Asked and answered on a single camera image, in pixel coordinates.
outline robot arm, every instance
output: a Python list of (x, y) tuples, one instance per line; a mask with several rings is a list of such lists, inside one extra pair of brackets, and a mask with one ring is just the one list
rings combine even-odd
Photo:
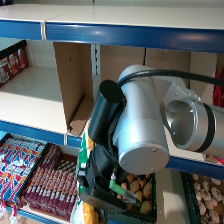
[[(145, 70), (150, 68), (130, 66), (118, 82)], [(89, 191), (81, 199), (105, 210), (125, 210), (111, 194), (111, 177), (121, 183), (128, 173), (143, 175), (164, 168), (169, 161), (164, 126), (177, 148), (224, 159), (223, 117), (224, 109), (203, 104), (180, 78), (134, 77), (121, 88), (112, 81), (103, 82), (89, 127), (89, 137), (97, 145), (85, 180), (80, 180)], [(105, 205), (108, 197), (110, 207)]]

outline snack box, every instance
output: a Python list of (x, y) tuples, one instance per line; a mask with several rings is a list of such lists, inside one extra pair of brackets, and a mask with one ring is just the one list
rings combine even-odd
[[(224, 217), (224, 205), (223, 205), (223, 195), (224, 195), (224, 182), (221, 180), (219, 181), (219, 185), (215, 184), (212, 182), (212, 178), (209, 177), (205, 177), (205, 176), (201, 176), (201, 175), (195, 175), (195, 174), (189, 174), (189, 173), (184, 173), (181, 172), (181, 178), (182, 178), (182, 182), (183, 182), (183, 188), (184, 188), (184, 193), (185, 193), (185, 198), (186, 198), (186, 202), (187, 202), (187, 206), (188, 206), (188, 212), (189, 212), (189, 217), (191, 220), (191, 223), (195, 223), (195, 224), (201, 224), (201, 223), (208, 223), (209, 221), (211, 222), (211, 217), (209, 215), (209, 211), (212, 210), (215, 213), (217, 213), (218, 215), (218, 219), (219, 222), (216, 223), (223, 223), (223, 217)], [(201, 192), (201, 190), (203, 189), (204, 191), (204, 187), (203, 187), (203, 182), (206, 182), (206, 187), (208, 187), (207, 192), (209, 192), (209, 194), (211, 195), (211, 198), (214, 198), (213, 193), (212, 193), (212, 189), (217, 189), (222, 197), (222, 200), (217, 201), (217, 204), (215, 206), (213, 206), (213, 208), (206, 208), (206, 206), (204, 207), (204, 214), (200, 214), (200, 208), (199, 208), (199, 204), (202, 203), (205, 205), (205, 200), (207, 201), (207, 198), (204, 200), (203, 197), (199, 196), (199, 200), (200, 202), (198, 202), (197, 197), (196, 197), (196, 192), (198, 192), (195, 188), (197, 188), (198, 186), (196, 185), (200, 185), (200, 190), (199, 192)]]
[(26, 46), (22, 40), (0, 51), (0, 88), (28, 67)]
[[(13, 136), (11, 134), (6, 134), (1, 140), (0, 140), (0, 147), (3, 146), (3, 144), (5, 143), (5, 141), (7, 139), (13, 139)], [(30, 179), (32, 178), (33, 174), (36, 172), (38, 164), (42, 161), (43, 156), (45, 155), (46, 150), (48, 149), (49, 144), (46, 144), (43, 148), (43, 150), (41, 151), (41, 153), (38, 154), (38, 159), (34, 162), (34, 165), (32, 167), (18, 167), (16, 165), (12, 165), (11, 167), (15, 166), (16, 168), (14, 169), (16, 170), (22, 170), (24, 169), (24, 171), (29, 170), (29, 173), (26, 173), (26, 178), (21, 178), (20, 180), (20, 186), (18, 185), (17, 187), (19, 187), (19, 190), (16, 191), (14, 198), (15, 200), (8, 200), (8, 199), (4, 199), (4, 201), (6, 202), (7, 205), (14, 205), (15, 203), (17, 204), (18, 208), (22, 208), (24, 205), (26, 205), (26, 202), (24, 201), (23, 198), (23, 192), (24, 190), (27, 188), (28, 183), (30, 182)]]
[(152, 194), (150, 196), (150, 201), (152, 203), (152, 213), (149, 215), (141, 214), (138, 210), (127, 210), (126, 212), (104, 212), (105, 217), (110, 220), (114, 220), (120, 223), (156, 223), (157, 220), (157, 204), (156, 204), (156, 178), (155, 174), (151, 174), (150, 182), (152, 184)]

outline metal shelf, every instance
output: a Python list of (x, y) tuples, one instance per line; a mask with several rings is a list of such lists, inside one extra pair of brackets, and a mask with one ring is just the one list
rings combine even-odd
[(224, 30), (47, 22), (46, 36), (50, 41), (224, 53)]
[(0, 21), (0, 36), (28, 40), (41, 40), (41, 23), (25, 21)]
[(64, 145), (64, 134), (31, 128), (5, 121), (0, 121), (0, 130), (12, 134), (39, 139), (46, 142), (51, 142), (58, 145)]

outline cardboard box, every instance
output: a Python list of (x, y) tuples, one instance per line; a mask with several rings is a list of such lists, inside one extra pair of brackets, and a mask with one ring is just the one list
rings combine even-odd
[[(66, 124), (80, 136), (94, 106), (89, 44), (54, 43)], [(143, 64), (144, 48), (101, 46), (101, 81), (118, 80), (129, 65)]]

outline red snack package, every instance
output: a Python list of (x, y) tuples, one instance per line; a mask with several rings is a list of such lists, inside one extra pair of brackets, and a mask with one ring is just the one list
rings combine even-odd
[(72, 186), (74, 178), (75, 178), (74, 173), (69, 173), (68, 174), (68, 177), (67, 177), (66, 182), (65, 182), (65, 187), (63, 188), (63, 190), (61, 192), (61, 195), (60, 195), (60, 198), (59, 198), (59, 201), (58, 201), (59, 206), (63, 205), (64, 200), (66, 199), (66, 196), (68, 195), (68, 193), (70, 191), (70, 188)]
[(42, 168), (47, 168), (48, 163), (50, 162), (51, 158), (53, 157), (54, 150), (55, 150), (55, 145), (51, 145), (49, 152), (47, 153), (43, 163), (41, 164)]
[(43, 186), (43, 183), (44, 183), (44, 181), (46, 179), (47, 174), (48, 174), (48, 170), (45, 169), (44, 174), (43, 174), (43, 176), (42, 176), (42, 178), (41, 178), (41, 180), (39, 182), (39, 185), (37, 186), (36, 191), (34, 192), (34, 196), (33, 196), (34, 204), (35, 204), (35, 202), (37, 200), (37, 197), (38, 197), (39, 192), (40, 192), (40, 190), (41, 190), (41, 188)]
[(76, 198), (77, 198), (77, 186), (75, 186), (75, 188), (73, 190), (71, 200), (68, 204), (68, 208), (64, 210), (64, 217), (67, 219), (70, 219), (70, 216), (72, 214), (72, 209), (76, 202)]
[(38, 167), (38, 169), (37, 169), (35, 175), (34, 175), (33, 178), (32, 178), (32, 181), (31, 181), (31, 183), (30, 183), (30, 186), (28, 187), (28, 189), (27, 189), (27, 191), (26, 191), (26, 194), (25, 194), (25, 200), (26, 200), (27, 203), (30, 205), (30, 207), (33, 207), (33, 204), (32, 204), (32, 201), (30, 200), (29, 196), (30, 196), (30, 193), (31, 193), (31, 191), (32, 191), (32, 188), (33, 188), (33, 186), (34, 186), (34, 184), (35, 184), (35, 182), (36, 182), (36, 179), (39, 178), (39, 173), (40, 173), (40, 171), (41, 171), (41, 168)]
[(41, 169), (40, 172), (39, 172), (38, 177), (36, 178), (36, 181), (35, 181), (35, 183), (33, 185), (32, 191), (31, 191), (31, 193), (29, 195), (30, 200), (33, 200), (33, 197), (34, 197), (35, 192), (36, 192), (36, 188), (38, 187), (38, 185), (39, 185), (39, 183), (40, 183), (40, 181), (41, 181), (41, 179), (43, 177), (44, 171), (45, 171), (44, 169)]
[(51, 158), (50, 163), (48, 165), (48, 169), (56, 169), (57, 168), (58, 161), (60, 159), (60, 155), (61, 155), (61, 149), (56, 145), (53, 157)]
[(14, 52), (13, 54), (9, 55), (9, 60), (12, 68), (12, 74), (17, 75), (20, 70), (20, 64), (18, 60), (18, 53)]
[(62, 192), (62, 190), (63, 190), (63, 187), (64, 187), (65, 181), (66, 181), (66, 179), (67, 179), (67, 176), (68, 176), (68, 172), (64, 172), (64, 173), (63, 173), (63, 176), (62, 176), (62, 178), (61, 178), (61, 182), (60, 182), (60, 184), (59, 184), (59, 186), (58, 186), (58, 190), (57, 190), (57, 192), (56, 192), (54, 201), (53, 201), (53, 205), (54, 205), (54, 207), (57, 207), (57, 206), (58, 206), (58, 200), (59, 200), (59, 198), (60, 198), (60, 195), (61, 195), (61, 192)]
[(44, 183), (43, 183), (43, 185), (42, 185), (42, 187), (41, 187), (41, 189), (39, 191), (39, 194), (38, 194), (38, 196), (36, 198), (36, 202), (37, 202), (37, 204), (39, 206), (41, 206), (41, 198), (42, 198), (42, 195), (44, 193), (44, 190), (45, 190), (45, 188), (47, 186), (47, 183), (48, 183), (48, 180), (50, 178), (51, 172), (52, 172), (52, 170), (48, 170), (47, 175), (46, 175), (45, 180), (44, 180)]
[(55, 170), (50, 170), (50, 171), (51, 171), (51, 173), (50, 173), (50, 177), (49, 177), (49, 179), (48, 179), (48, 181), (47, 181), (47, 185), (46, 185), (46, 187), (45, 187), (45, 189), (44, 189), (44, 191), (43, 191), (42, 197), (41, 197), (41, 199), (40, 199), (41, 207), (44, 207), (44, 205), (45, 205), (45, 196), (46, 196), (46, 194), (47, 194), (47, 191), (48, 191), (49, 188), (50, 188), (51, 181), (52, 181), (53, 176), (54, 176), (54, 174), (55, 174)]
[(45, 209), (45, 210), (47, 210), (47, 211), (49, 211), (49, 212), (51, 212), (51, 210), (48, 208), (48, 205), (47, 205), (47, 203), (48, 203), (48, 201), (49, 201), (49, 199), (50, 199), (50, 196), (51, 196), (51, 192), (52, 192), (52, 190), (53, 190), (53, 188), (54, 188), (54, 184), (56, 183), (56, 180), (57, 180), (57, 178), (58, 178), (58, 175), (59, 175), (59, 171), (54, 171), (53, 170), (53, 172), (52, 172), (52, 174), (51, 174), (51, 177), (49, 178), (49, 180), (48, 180), (48, 183), (47, 183), (47, 186), (46, 186), (46, 188), (45, 188), (45, 191), (44, 191), (44, 193), (43, 193), (43, 196), (44, 196), (44, 198), (43, 198), (43, 202), (42, 202), (42, 207)]
[(54, 176), (53, 176), (53, 179), (50, 182), (48, 191), (46, 193), (46, 196), (45, 196), (45, 204), (49, 202), (49, 200), (51, 198), (51, 193), (53, 192), (54, 186), (55, 186), (55, 184), (56, 184), (57, 179), (58, 179), (59, 176), (61, 176), (61, 172), (60, 171), (56, 171), (55, 174), (54, 174)]
[(19, 63), (22, 70), (28, 67), (28, 60), (26, 56), (26, 47), (18, 50)]
[(59, 172), (59, 174), (58, 174), (58, 178), (57, 178), (56, 183), (55, 183), (55, 185), (54, 185), (54, 188), (53, 188), (53, 191), (52, 191), (52, 193), (51, 193), (50, 199), (49, 199), (49, 201), (48, 201), (48, 203), (47, 203), (48, 208), (49, 208), (54, 214), (57, 214), (57, 212), (56, 212), (56, 208), (53, 206), (53, 201), (54, 201), (54, 198), (55, 198), (55, 196), (56, 196), (58, 187), (59, 187), (59, 185), (60, 185), (61, 178), (62, 178), (62, 176), (63, 176), (63, 172), (62, 172), (62, 171), (58, 171), (58, 172)]
[(67, 211), (68, 211), (68, 206), (70, 204), (71, 198), (73, 196), (76, 196), (76, 194), (77, 194), (76, 184), (77, 184), (77, 180), (76, 180), (76, 177), (74, 177), (73, 182), (72, 182), (72, 185), (70, 186), (69, 193), (66, 196), (65, 202), (63, 204), (63, 209), (64, 209), (63, 210), (63, 216), (66, 217), (67, 219), (70, 218), (70, 216), (68, 215), (68, 212)]
[(65, 206), (66, 198), (69, 194), (74, 178), (75, 178), (74, 173), (68, 174), (65, 187), (63, 188), (59, 201), (58, 201), (58, 213), (62, 216), (64, 215), (64, 206)]
[(12, 76), (11, 65), (8, 61), (8, 57), (5, 57), (0, 60), (0, 88), (7, 82), (9, 82), (10, 77)]

